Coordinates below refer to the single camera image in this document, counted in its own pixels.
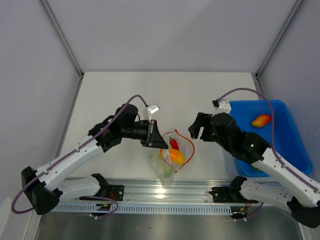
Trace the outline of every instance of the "metal corner post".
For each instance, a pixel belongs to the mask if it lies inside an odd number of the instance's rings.
[[[62,29],[57,21],[57,18],[55,16],[54,12],[52,11],[52,9],[48,3],[48,0],[39,0],[39,3],[41,5],[45,15],[47,16],[57,38],[59,39],[61,45],[63,46],[67,56],[69,57],[70,61],[72,62],[75,71],[77,72],[79,77],[82,78],[84,73],[79,66],[79,63],[78,63],[69,43],[67,41],[67,38],[66,38],[64,32],[62,31]]]
[[[272,56],[275,54],[277,51],[279,45],[281,44],[282,40],[284,39],[286,33],[288,32],[288,29],[290,26],[293,24],[294,19],[298,15],[299,10],[302,8],[303,3],[306,2],[306,0],[297,0],[292,7],[288,17],[286,18],[280,32],[278,33],[276,39],[274,40],[270,50],[268,51],[267,55],[265,56],[263,63],[261,64],[259,70],[257,71],[256,74],[256,79],[259,81],[263,71],[265,70],[266,66],[270,62]]]

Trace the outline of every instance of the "white wall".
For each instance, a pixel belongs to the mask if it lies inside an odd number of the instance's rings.
[[[0,7],[0,202],[21,189],[21,170],[54,156],[79,79],[37,0]],[[17,209],[31,205],[25,196]],[[26,215],[2,234],[17,240]]]
[[[252,72],[295,0],[49,0],[84,71]]]
[[[307,0],[262,74],[262,90],[284,101],[320,181],[320,1]]]

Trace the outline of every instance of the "blue bin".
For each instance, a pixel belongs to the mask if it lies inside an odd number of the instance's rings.
[[[271,116],[270,108],[264,100],[230,101],[229,103],[231,105],[230,115],[242,131],[257,133],[271,143],[271,121],[261,128],[251,125],[251,122],[261,114]],[[309,175],[313,167],[287,106],[280,100],[270,100],[270,103],[275,115],[275,149],[293,166]],[[249,164],[237,159],[235,160],[235,166],[241,176],[251,178],[269,177],[265,172],[257,172]]]

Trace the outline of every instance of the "red chili pepper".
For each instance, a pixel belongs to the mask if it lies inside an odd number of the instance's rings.
[[[178,146],[177,141],[176,141],[174,138],[172,138],[171,136],[169,136],[169,143],[170,143],[170,145],[171,145],[171,147],[172,147],[173,149],[179,151],[179,146]]]

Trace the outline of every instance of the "robotic arm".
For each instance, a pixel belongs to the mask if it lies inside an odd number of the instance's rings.
[[[237,176],[228,188],[232,199],[270,203],[290,212],[294,219],[310,228],[320,225],[320,184],[279,154],[279,158],[275,157],[270,144],[261,136],[241,131],[229,115],[231,106],[227,101],[213,101],[213,106],[213,114],[197,114],[195,122],[188,128],[191,137],[197,139],[203,127],[201,140],[216,142],[233,157],[266,172],[286,188],[278,189]]]
[[[159,133],[157,121],[151,119],[151,114],[157,107],[156,104],[147,107],[149,120],[135,121],[138,115],[138,108],[128,104],[102,134],[91,140],[93,136],[99,133],[110,122],[114,117],[113,115],[107,117],[103,122],[96,124],[89,131],[88,135],[74,147],[75,153],[71,154],[74,149],[70,150],[66,154],[70,156],[50,171],[47,171],[47,169],[63,158],[63,156],[37,169],[33,169],[30,166],[25,168],[21,172],[22,187],[26,186],[36,176],[45,172],[24,191],[36,213],[38,215],[46,214],[62,200],[65,201],[83,196],[105,197],[108,193],[109,184],[99,173],[76,180],[65,180],[65,178],[89,160],[102,155],[110,148],[120,144],[122,138],[138,139],[144,147],[167,149],[168,145]],[[80,146],[89,140],[91,140],[89,143],[80,148]]]

